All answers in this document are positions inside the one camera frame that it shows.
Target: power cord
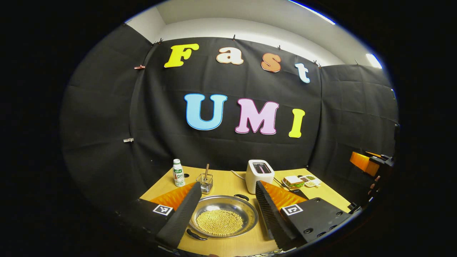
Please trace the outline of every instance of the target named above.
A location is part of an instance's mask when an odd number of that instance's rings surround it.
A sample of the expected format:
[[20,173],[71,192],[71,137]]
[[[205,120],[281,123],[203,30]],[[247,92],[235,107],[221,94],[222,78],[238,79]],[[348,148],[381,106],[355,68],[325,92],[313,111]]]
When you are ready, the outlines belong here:
[[243,178],[242,176],[238,175],[236,172],[234,172],[234,171],[231,171],[231,172],[233,172],[233,174],[235,174],[235,176],[237,176],[237,177],[239,177],[239,178],[241,178],[241,179],[244,179],[244,180],[246,180],[246,179],[245,179],[245,178]]

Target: white toaster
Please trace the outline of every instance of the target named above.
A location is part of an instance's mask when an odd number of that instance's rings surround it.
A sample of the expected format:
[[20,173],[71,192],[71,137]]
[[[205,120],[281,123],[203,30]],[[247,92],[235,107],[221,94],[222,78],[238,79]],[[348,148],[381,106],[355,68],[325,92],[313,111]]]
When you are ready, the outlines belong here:
[[246,169],[246,187],[249,193],[255,194],[255,183],[263,180],[272,184],[275,177],[275,171],[268,162],[264,160],[249,160]]

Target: ceiling light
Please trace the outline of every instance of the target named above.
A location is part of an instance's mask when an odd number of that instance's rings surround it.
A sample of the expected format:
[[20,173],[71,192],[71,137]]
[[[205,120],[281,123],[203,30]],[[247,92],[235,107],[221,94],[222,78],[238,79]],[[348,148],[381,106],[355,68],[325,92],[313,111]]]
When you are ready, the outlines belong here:
[[301,4],[299,4],[299,3],[296,3],[296,2],[294,2],[294,1],[292,1],[292,0],[287,0],[287,1],[292,2],[292,3],[296,4],[296,5],[301,6],[301,7],[305,8],[306,10],[308,10],[308,11],[314,13],[315,15],[321,17],[322,19],[328,21],[330,24],[335,25],[335,23],[334,23],[331,19],[329,19],[329,18],[323,16],[322,14],[320,14],[320,13],[314,11],[314,10],[311,10],[311,9],[309,9],[308,7],[306,7],[306,6],[304,6],[304,5],[301,5]]
[[379,61],[376,59],[376,57],[373,54],[367,54],[367,59],[370,61],[371,65],[375,68],[380,68],[382,69],[383,67],[379,63]]

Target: black fabric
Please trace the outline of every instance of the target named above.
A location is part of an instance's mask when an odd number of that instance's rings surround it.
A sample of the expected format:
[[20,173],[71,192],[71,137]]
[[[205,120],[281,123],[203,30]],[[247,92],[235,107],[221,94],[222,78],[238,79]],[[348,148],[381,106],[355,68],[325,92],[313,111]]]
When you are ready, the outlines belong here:
[[138,71],[151,43],[129,26],[100,41],[69,81],[61,110],[61,138],[69,172],[97,207],[114,210],[150,186],[134,168],[129,111]]
[[[172,46],[190,43],[197,43],[200,48],[192,51],[181,67],[164,68]],[[240,49],[244,63],[219,63],[216,56],[222,47]],[[265,53],[281,57],[279,72],[262,69],[260,64]],[[310,83],[300,80],[296,63],[303,63],[309,70]],[[168,168],[157,170],[154,164],[170,166],[174,158],[185,166],[204,168],[209,163],[212,169],[239,171],[245,170],[251,159],[266,160],[275,170],[303,168],[308,164],[320,116],[319,69],[311,61],[260,43],[199,37],[154,45],[145,66],[132,103],[137,106],[133,108],[136,113],[132,113],[133,147],[141,169],[164,174]],[[213,102],[209,99],[212,94],[228,97],[219,127],[201,131],[187,124],[184,96],[189,93],[205,96],[201,108],[203,120],[213,116]],[[253,99],[258,111],[267,101],[279,104],[275,135],[252,130],[247,134],[235,132],[239,124],[237,101],[240,98]],[[306,113],[300,138],[288,136],[294,108]]]
[[353,151],[392,156],[398,109],[383,70],[359,65],[321,69],[322,115],[310,171],[360,203],[373,178],[349,160]]

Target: wooden table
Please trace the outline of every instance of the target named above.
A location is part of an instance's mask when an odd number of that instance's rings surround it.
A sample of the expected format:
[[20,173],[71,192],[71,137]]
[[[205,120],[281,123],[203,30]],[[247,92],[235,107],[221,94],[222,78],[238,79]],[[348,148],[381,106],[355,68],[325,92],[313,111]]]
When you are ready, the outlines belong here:
[[[186,184],[195,182],[199,174],[204,173],[205,169],[193,168],[183,166],[184,173],[189,174],[185,178]],[[237,172],[240,176],[245,177],[245,171]],[[222,257],[232,256],[247,256],[259,253],[271,252],[277,250],[278,247],[274,240],[267,238],[266,229],[263,225],[263,220],[260,214],[260,208],[254,194],[250,194],[246,188],[246,183],[243,179],[235,176],[230,171],[209,170],[208,174],[213,175],[214,183],[213,188],[209,194],[202,194],[202,197],[210,195],[230,195],[244,194],[249,197],[249,202],[257,209],[259,213],[259,222],[249,232],[231,238],[209,238],[206,241],[201,241],[192,238],[186,232],[184,233],[178,248],[188,252],[194,252],[202,255],[216,254]],[[291,175],[312,175],[306,169],[296,169],[288,171],[275,171],[275,178],[281,181],[283,177]],[[147,192],[140,198],[144,200],[151,200],[159,195],[168,191],[176,189],[173,171],[170,169],[157,183],[155,183]],[[326,185],[323,181],[320,187],[301,187],[303,193],[309,198],[320,197],[325,201],[333,204],[345,212],[349,212],[348,206],[350,203],[340,196],[335,190]]]

